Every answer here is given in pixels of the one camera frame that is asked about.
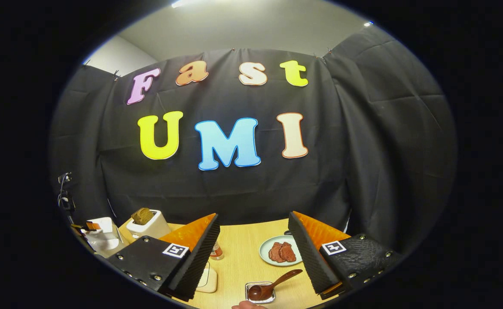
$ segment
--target pink letter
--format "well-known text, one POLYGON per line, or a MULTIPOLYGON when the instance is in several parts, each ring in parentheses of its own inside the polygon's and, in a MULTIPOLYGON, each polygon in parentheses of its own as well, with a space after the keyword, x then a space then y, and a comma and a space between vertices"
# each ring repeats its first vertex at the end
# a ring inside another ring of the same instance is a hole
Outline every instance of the pink letter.
POLYGON ((152 85, 151 76, 157 77, 159 75, 159 69, 153 69, 150 72, 146 72, 135 76, 135 84, 133 84, 133 90, 131 91, 131 97, 127 101, 127 105, 137 103, 142 101, 145 96, 143 95, 143 90, 148 91, 152 85))

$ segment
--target letter m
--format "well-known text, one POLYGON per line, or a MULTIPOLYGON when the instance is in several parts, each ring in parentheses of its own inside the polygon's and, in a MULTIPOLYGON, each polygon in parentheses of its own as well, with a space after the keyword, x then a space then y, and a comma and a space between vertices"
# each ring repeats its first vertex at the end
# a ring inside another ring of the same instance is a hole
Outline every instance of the letter m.
POLYGON ((215 121, 196 123, 194 129, 202 138, 202 162, 198 164, 200 170, 215 170, 219 163, 214 159, 217 154, 225 167, 230 166, 234 152, 238 149, 238 157, 234 164, 238 167, 256 166, 261 162, 255 150, 255 127, 257 119, 241 118, 236 121, 230 137, 226 138, 215 121))

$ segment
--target spoon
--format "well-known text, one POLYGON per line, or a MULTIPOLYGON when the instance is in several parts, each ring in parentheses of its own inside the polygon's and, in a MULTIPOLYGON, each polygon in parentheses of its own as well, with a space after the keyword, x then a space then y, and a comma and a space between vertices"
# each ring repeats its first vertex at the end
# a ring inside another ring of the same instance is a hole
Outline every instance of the spoon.
POLYGON ((302 272, 303 270, 290 270, 289 272, 283 274, 280 278, 278 278, 278 280, 276 280, 273 284, 254 285, 247 291, 247 297, 250 300, 254 301, 268 299, 272 296, 272 291, 274 290, 275 286, 302 272))

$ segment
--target human hand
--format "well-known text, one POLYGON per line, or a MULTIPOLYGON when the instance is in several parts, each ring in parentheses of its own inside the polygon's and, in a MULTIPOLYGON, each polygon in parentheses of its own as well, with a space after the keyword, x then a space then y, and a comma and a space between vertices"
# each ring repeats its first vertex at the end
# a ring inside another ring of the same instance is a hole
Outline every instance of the human hand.
POLYGON ((266 307, 252 303, 251 301, 240 301, 237 306, 232 306, 232 309, 268 309, 266 307))

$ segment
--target steak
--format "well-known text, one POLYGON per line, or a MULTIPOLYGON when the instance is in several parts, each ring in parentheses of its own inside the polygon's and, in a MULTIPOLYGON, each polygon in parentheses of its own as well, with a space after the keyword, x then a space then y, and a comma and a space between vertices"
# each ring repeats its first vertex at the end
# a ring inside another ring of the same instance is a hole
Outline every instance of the steak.
POLYGON ((291 244, 288 244, 285 241, 280 248, 280 257, 287 262, 295 262, 297 260, 295 253, 293 252, 293 250, 291 250, 291 244))
POLYGON ((285 262, 285 260, 280 257, 280 248, 282 248, 282 244, 275 242, 274 246, 272 246, 272 249, 268 252, 268 258, 278 263, 285 262))

